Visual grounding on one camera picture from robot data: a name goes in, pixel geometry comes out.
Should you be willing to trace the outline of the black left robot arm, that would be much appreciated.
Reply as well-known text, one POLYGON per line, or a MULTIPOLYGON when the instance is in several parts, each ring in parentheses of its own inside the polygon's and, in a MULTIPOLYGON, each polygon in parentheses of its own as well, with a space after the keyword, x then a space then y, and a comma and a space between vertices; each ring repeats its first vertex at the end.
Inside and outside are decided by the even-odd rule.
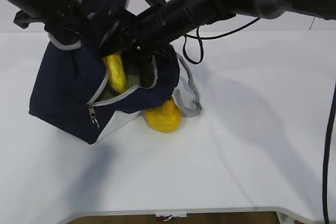
POLYGON ((60 44, 70 46, 81 37, 100 40, 104 24, 94 21, 96 14, 110 15, 117 9, 113 0, 7 0, 19 8, 14 23, 22 29, 43 23, 44 29, 60 44))

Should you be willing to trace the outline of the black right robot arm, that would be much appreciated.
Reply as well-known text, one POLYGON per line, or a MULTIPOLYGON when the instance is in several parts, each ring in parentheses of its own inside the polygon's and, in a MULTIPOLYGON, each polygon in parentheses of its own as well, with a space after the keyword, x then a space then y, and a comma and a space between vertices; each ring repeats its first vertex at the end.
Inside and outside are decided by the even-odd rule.
POLYGON ((100 46, 103 57, 130 51, 148 55, 190 31, 236 15, 275 19, 284 12, 335 19, 335 0, 145 0, 149 8, 134 15, 120 7, 100 46))

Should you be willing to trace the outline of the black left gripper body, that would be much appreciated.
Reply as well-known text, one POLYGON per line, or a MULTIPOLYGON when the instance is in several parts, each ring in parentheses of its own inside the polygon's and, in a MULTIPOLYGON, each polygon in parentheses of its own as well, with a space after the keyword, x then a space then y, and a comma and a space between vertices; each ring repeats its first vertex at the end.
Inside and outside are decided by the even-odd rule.
POLYGON ((116 0, 48 0, 44 29, 53 43, 101 43, 114 23, 116 0))

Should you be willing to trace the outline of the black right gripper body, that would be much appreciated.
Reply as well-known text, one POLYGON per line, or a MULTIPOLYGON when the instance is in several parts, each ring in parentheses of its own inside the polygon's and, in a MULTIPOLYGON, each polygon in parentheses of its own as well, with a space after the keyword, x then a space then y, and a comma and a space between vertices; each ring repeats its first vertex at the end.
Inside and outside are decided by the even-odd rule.
POLYGON ((151 7, 139 15, 119 7, 112 15, 113 26, 101 43, 100 56, 158 49, 195 29, 196 16, 195 7, 185 1, 151 7))

